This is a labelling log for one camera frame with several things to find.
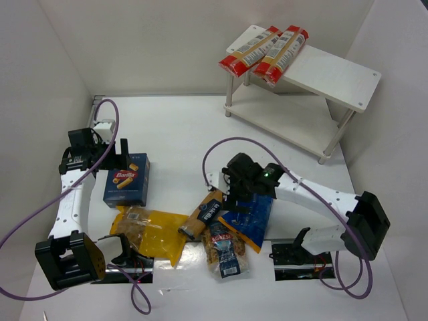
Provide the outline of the brown blue spaghetti pack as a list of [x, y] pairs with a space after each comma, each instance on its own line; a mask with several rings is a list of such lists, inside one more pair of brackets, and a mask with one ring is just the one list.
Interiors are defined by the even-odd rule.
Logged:
[[191, 240], [198, 238], [206, 226], [220, 212], [222, 203], [223, 193], [221, 191], [214, 190], [209, 192], [187, 220], [178, 228], [178, 232]]

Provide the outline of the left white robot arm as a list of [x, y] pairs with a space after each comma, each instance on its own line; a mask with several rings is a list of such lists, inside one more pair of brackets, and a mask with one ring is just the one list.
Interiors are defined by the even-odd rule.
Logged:
[[101, 281], [108, 263], [121, 263], [132, 255], [123, 233], [93, 241], [88, 236], [92, 190], [99, 170], [127, 169], [127, 141], [115, 150], [115, 122], [103, 120], [95, 127], [71, 130], [70, 147], [62, 156], [59, 173], [62, 196], [48, 239], [35, 246], [35, 256], [53, 290]]

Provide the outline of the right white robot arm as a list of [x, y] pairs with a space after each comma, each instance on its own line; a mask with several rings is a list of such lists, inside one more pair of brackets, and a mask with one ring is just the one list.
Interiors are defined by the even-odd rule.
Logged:
[[360, 259], [376, 258], [391, 222], [378, 197], [343, 193], [314, 183], [282, 165], [261, 167], [245, 153], [235, 155], [221, 172], [229, 194], [238, 201], [252, 195], [289, 201], [333, 222], [320, 229], [307, 227], [296, 237], [297, 245], [312, 255], [347, 250]]

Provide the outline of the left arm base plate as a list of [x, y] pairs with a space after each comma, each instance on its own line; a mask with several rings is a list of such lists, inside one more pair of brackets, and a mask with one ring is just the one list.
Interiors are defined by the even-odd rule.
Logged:
[[[127, 259], [118, 266], [140, 284], [151, 284], [153, 282], [153, 257], [138, 255], [136, 258]], [[129, 282], [117, 268], [107, 268], [105, 278], [92, 282], [92, 284], [127, 284]]]

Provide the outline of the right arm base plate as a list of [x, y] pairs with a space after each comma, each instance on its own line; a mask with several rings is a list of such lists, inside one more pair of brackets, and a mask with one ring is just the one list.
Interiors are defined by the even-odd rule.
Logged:
[[314, 280], [320, 274], [323, 278], [336, 278], [330, 252], [312, 255], [290, 242], [276, 242], [272, 243], [269, 258], [274, 263], [275, 281]]

